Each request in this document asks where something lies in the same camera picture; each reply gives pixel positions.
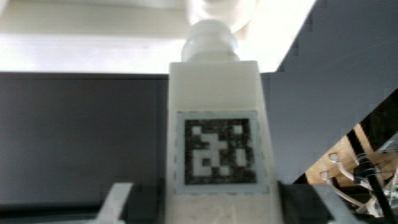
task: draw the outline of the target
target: gray surface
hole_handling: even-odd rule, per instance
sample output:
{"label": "gray surface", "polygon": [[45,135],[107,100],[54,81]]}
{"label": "gray surface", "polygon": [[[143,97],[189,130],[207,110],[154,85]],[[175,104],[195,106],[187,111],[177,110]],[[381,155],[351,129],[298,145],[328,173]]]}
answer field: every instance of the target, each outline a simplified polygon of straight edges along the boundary
{"label": "gray surface", "polygon": [[398,2],[321,1],[310,25],[314,32],[299,34],[285,72],[264,77],[285,183],[296,181],[398,87]]}
{"label": "gray surface", "polygon": [[157,106],[155,80],[0,80],[3,206],[99,203],[115,181],[157,202]]}

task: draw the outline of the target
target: white plastic part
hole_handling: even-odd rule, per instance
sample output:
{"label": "white plastic part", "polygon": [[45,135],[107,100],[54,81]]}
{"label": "white plastic part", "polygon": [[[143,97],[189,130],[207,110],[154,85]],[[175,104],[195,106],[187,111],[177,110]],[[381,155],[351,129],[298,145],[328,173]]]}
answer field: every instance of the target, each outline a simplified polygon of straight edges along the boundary
{"label": "white plastic part", "polygon": [[125,224],[125,221],[120,220],[120,216],[132,187],[132,183],[115,184],[97,220],[90,221],[88,224]]}
{"label": "white plastic part", "polygon": [[338,153],[331,153],[331,154],[330,154],[330,159],[331,159],[331,162],[333,162],[333,163],[340,162],[340,156],[338,156]]}
{"label": "white plastic part", "polygon": [[[232,45],[226,46],[230,47],[223,46],[218,52],[230,54]],[[171,64],[166,223],[283,224],[258,63],[257,61],[239,61],[235,57],[214,57],[207,48],[203,48],[205,51],[198,47],[193,49],[196,49],[195,53],[187,53],[186,49],[186,55],[191,55],[186,62]],[[218,116],[248,112],[258,115],[260,162],[267,173],[267,190],[264,192],[232,193],[232,189],[216,193],[179,192],[179,164],[184,160],[179,145],[186,141],[186,137],[179,134],[182,133],[179,131],[180,117],[182,114],[207,112],[216,113]]]}
{"label": "white plastic part", "polygon": [[258,0],[189,0],[187,7],[191,24],[218,19],[237,32],[253,19]]}
{"label": "white plastic part", "polygon": [[[344,163],[342,163],[342,161],[340,161],[338,153],[331,153],[331,154],[330,154],[330,159],[331,159],[331,162],[337,163],[337,165],[338,165],[338,169],[340,169],[342,174],[344,174],[346,177],[354,181],[354,175],[353,175],[353,173],[351,173],[351,172],[347,171],[347,169],[346,169],[346,165],[344,165]],[[372,190],[372,187],[370,187],[370,184],[367,183],[367,181],[362,181],[360,184],[362,184],[362,186],[363,186],[367,189]]]}
{"label": "white plastic part", "polygon": [[235,61],[237,38],[225,23],[203,20],[191,29],[184,47],[184,61]]}

